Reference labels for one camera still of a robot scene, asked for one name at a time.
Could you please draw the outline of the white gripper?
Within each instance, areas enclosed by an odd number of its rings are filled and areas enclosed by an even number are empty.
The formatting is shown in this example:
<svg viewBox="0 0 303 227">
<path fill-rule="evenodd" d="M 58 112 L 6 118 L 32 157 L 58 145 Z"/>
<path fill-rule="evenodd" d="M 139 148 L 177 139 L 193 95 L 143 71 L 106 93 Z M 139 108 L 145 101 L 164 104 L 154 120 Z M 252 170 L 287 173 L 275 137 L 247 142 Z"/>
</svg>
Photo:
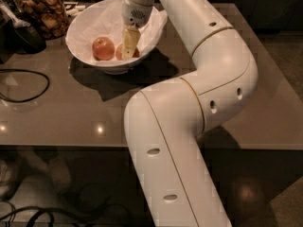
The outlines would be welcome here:
<svg viewBox="0 0 303 227">
<path fill-rule="evenodd" d="M 137 48 L 141 33 L 138 26 L 144 26 L 150 19 L 153 0 L 122 0 L 122 19 L 126 27 L 122 37 L 122 59 L 128 60 Z"/>
</svg>

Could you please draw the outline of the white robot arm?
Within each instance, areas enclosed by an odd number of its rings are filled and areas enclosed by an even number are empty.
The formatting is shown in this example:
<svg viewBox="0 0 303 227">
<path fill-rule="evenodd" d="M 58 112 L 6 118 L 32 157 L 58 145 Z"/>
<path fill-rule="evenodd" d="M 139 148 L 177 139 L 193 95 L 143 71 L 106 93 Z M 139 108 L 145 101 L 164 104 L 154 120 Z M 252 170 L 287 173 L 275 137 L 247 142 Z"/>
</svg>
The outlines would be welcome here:
<svg viewBox="0 0 303 227">
<path fill-rule="evenodd" d="M 155 227 L 232 227 L 197 144 L 238 114 L 258 81 L 237 30 L 207 0 L 123 0 L 126 24 L 144 25 L 160 1 L 194 71 L 136 93 L 124 114 L 127 144 Z"/>
</svg>

